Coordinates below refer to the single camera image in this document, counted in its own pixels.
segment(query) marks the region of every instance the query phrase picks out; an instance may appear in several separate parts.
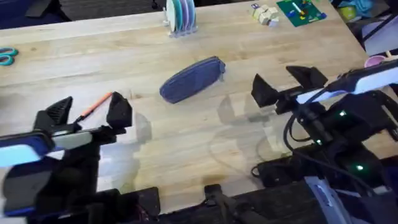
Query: black plastic part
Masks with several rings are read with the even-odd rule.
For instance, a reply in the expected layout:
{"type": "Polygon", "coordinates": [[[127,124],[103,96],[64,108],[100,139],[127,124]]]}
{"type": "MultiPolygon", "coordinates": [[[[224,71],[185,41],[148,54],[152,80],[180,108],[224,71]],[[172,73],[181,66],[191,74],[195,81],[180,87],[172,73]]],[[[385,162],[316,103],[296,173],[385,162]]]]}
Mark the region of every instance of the black plastic part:
{"type": "MultiPolygon", "coordinates": [[[[367,94],[371,95],[373,98],[377,99],[381,105],[384,105],[390,114],[398,121],[398,103],[395,102],[390,96],[383,93],[380,90],[370,91],[367,94]]],[[[398,127],[395,122],[391,121],[390,125],[386,125],[386,129],[390,134],[391,138],[395,141],[398,141],[398,127]]]]}
{"type": "Polygon", "coordinates": [[[259,74],[256,74],[253,80],[253,89],[251,95],[256,101],[257,105],[262,108],[276,103],[279,93],[267,82],[265,82],[259,74]]]}
{"type": "Polygon", "coordinates": [[[128,100],[118,92],[112,94],[106,122],[114,129],[132,126],[132,108],[128,100]]]}
{"type": "Polygon", "coordinates": [[[58,131],[75,133],[81,130],[77,123],[67,124],[73,98],[71,96],[49,106],[46,110],[37,112],[33,129],[44,130],[51,135],[58,131]]]}
{"type": "Polygon", "coordinates": [[[72,107],[72,103],[73,98],[69,96],[45,109],[49,117],[54,121],[54,125],[62,125],[68,123],[69,111],[72,107]]]}
{"type": "Polygon", "coordinates": [[[35,0],[28,8],[25,16],[30,18],[40,18],[52,6],[53,0],[35,0]]]}
{"type": "Polygon", "coordinates": [[[301,66],[286,66],[286,70],[300,83],[305,90],[323,88],[328,81],[317,68],[301,66]]]}

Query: blue pencil case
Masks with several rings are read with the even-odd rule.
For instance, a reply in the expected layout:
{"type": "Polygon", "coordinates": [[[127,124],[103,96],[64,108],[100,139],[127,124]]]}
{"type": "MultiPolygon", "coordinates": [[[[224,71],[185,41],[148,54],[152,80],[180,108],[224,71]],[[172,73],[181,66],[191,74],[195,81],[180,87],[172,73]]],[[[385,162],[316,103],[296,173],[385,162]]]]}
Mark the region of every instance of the blue pencil case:
{"type": "Polygon", "coordinates": [[[213,84],[225,72],[225,64],[217,56],[204,59],[169,78],[160,95],[169,103],[177,103],[213,84]]]}

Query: black mount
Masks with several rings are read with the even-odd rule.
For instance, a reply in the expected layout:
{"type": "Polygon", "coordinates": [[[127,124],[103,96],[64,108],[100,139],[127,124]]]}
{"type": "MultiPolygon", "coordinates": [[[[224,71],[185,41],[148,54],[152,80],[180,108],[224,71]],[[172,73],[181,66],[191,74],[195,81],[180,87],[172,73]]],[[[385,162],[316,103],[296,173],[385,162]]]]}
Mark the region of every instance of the black mount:
{"type": "Polygon", "coordinates": [[[247,202],[237,201],[223,194],[220,184],[205,186],[205,202],[207,206],[219,206],[224,224],[236,220],[242,224],[264,224],[269,221],[254,211],[247,202]]]}
{"type": "MultiPolygon", "coordinates": [[[[377,187],[386,180],[382,175],[379,159],[362,144],[371,136],[386,129],[393,140],[398,141],[398,128],[385,107],[398,120],[398,104],[385,93],[375,90],[359,95],[346,95],[328,110],[319,102],[301,106],[296,97],[308,91],[323,88],[327,78],[316,68],[287,67],[300,86],[278,92],[258,74],[253,81],[252,96],[259,107],[276,105],[276,113],[293,112],[298,123],[313,140],[313,144],[297,148],[312,158],[348,170],[352,174],[377,187]],[[366,175],[358,172],[354,164],[367,167],[366,175]]],[[[264,162],[257,166],[265,187],[275,187],[302,180],[306,175],[327,177],[331,186],[360,192],[357,184],[330,169],[315,166],[299,156],[290,156],[264,162]]]]}
{"type": "Polygon", "coordinates": [[[89,132],[91,142],[66,150],[61,160],[45,156],[37,162],[14,166],[3,183],[4,214],[26,217],[28,223],[90,224],[149,220],[158,215],[156,187],[123,195],[117,189],[96,191],[100,147],[116,142],[116,136],[132,126],[128,100],[114,92],[106,117],[109,126],[83,131],[77,123],[67,124],[72,101],[68,97],[39,111],[34,129],[46,134],[49,141],[89,132]]]}

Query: green led light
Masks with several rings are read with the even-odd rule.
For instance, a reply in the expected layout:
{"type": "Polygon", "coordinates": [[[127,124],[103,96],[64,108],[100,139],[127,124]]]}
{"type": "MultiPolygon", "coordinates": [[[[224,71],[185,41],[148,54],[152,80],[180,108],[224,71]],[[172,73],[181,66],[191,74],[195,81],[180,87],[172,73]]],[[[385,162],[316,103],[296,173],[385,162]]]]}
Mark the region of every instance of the green led light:
{"type": "Polygon", "coordinates": [[[355,166],[355,167],[356,167],[356,169],[359,170],[359,171],[363,170],[363,166],[358,165],[358,166],[355,166]]]}

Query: purple object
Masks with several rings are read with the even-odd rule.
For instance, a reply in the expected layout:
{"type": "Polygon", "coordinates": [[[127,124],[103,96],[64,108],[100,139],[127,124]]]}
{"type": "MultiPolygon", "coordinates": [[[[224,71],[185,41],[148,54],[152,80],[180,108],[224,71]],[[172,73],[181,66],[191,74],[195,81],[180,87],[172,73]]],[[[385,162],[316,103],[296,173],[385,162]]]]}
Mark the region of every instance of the purple object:
{"type": "Polygon", "coordinates": [[[185,0],[180,0],[182,6],[182,30],[187,30],[189,26],[188,6],[185,0]]]}
{"type": "Polygon", "coordinates": [[[382,55],[375,55],[375,56],[369,57],[366,60],[364,67],[368,68],[368,67],[372,67],[374,65],[379,65],[384,59],[386,59],[386,57],[382,56],[382,55]]]}
{"type": "Polygon", "coordinates": [[[258,8],[260,8],[260,6],[259,6],[257,3],[251,4],[251,7],[252,7],[253,9],[258,9],[258,8]]]}

